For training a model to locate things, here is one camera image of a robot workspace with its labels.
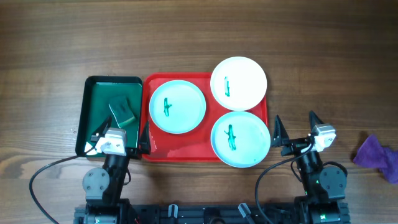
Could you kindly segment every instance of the green tray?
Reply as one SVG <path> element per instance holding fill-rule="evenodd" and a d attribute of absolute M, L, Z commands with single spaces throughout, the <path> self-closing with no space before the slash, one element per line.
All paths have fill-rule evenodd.
<path fill-rule="evenodd" d="M 136 119 L 123 127 L 127 132 L 127 147 L 137 148 L 139 123 L 141 118 L 142 80 L 138 77 L 89 77 L 85 83 L 83 103 L 81 104 L 80 122 L 76 140 L 76 155 L 83 156 L 86 142 L 92 146 L 90 137 L 109 116 L 112 116 L 112 128 L 119 128 L 109 108 L 109 101 L 115 96 L 127 97 L 129 107 Z M 87 157 L 104 157 L 96 154 Z"/>

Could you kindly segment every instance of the wooden table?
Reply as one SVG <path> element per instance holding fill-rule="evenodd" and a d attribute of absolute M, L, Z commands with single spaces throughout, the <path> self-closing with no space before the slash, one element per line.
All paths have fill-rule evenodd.
<path fill-rule="evenodd" d="M 48 222 L 29 195 L 29 179 L 74 155 L 87 77 L 211 72 L 236 55 L 267 74 L 271 131 L 279 114 L 291 138 L 306 135 L 310 110 L 337 129 L 322 159 L 348 168 L 352 222 L 397 222 L 397 186 L 352 163 L 369 134 L 398 148 L 397 21 L 396 1 L 0 4 L 0 223 Z M 254 203 L 258 175 L 281 160 L 280 149 L 271 149 L 250 169 L 132 161 L 133 181 L 122 196 L 132 203 Z M 46 170 L 34 184 L 40 202 L 71 223 L 85 203 L 83 175 L 102 163 L 77 159 Z M 290 202 L 303 188 L 286 165 L 263 178 L 259 193 L 263 202 Z"/>

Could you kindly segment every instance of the tray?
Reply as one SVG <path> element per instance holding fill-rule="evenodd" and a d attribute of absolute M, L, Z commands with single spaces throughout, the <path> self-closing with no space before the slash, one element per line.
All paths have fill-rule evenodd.
<path fill-rule="evenodd" d="M 230 110 L 222 107 L 210 90 L 211 73 L 155 73 L 147 77 L 142 92 L 141 129 L 149 122 L 150 155 L 142 155 L 152 162 L 218 162 L 210 143 L 215 122 Z M 161 84 L 171 80 L 185 80 L 195 84 L 206 99 L 206 114 L 202 122 L 185 134 L 169 134 L 159 129 L 149 115 L 149 101 Z M 248 112 L 258 116 L 268 126 L 266 97 Z"/>
<path fill-rule="evenodd" d="M 91 134 L 109 115 L 112 116 L 112 128 L 119 128 L 109 108 L 112 97 L 126 95 L 130 109 L 136 120 L 123 127 L 127 131 L 127 147 L 137 147 L 138 130 L 141 117 L 142 80 L 138 77 L 92 76 L 85 82 L 83 102 L 81 104 L 80 122 L 76 140 L 76 155 L 82 156 L 86 142 Z M 86 157 L 104 157 L 96 154 Z"/>

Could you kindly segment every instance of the white plate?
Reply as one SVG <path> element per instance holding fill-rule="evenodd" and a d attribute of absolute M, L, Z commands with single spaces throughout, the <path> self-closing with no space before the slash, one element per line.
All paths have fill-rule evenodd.
<path fill-rule="evenodd" d="M 206 113 L 206 100 L 194 84 L 173 80 L 164 83 L 150 98 L 149 114 L 156 126 L 172 133 L 187 133 L 197 127 Z"/>
<path fill-rule="evenodd" d="M 245 111 L 261 102 L 267 78 L 259 64 L 246 57 L 227 58 L 211 74 L 210 88 L 217 102 L 233 111 Z"/>
<path fill-rule="evenodd" d="M 264 122 L 256 115 L 234 111 L 220 117 L 211 130 L 211 146 L 226 164 L 251 167 L 261 162 L 271 145 Z"/>

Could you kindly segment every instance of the purple towel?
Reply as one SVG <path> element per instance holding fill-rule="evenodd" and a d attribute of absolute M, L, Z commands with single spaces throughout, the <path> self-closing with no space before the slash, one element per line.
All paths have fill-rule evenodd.
<path fill-rule="evenodd" d="M 382 147 L 374 134 L 358 149 L 354 163 L 367 168 L 378 168 L 388 182 L 398 184 L 398 151 Z"/>

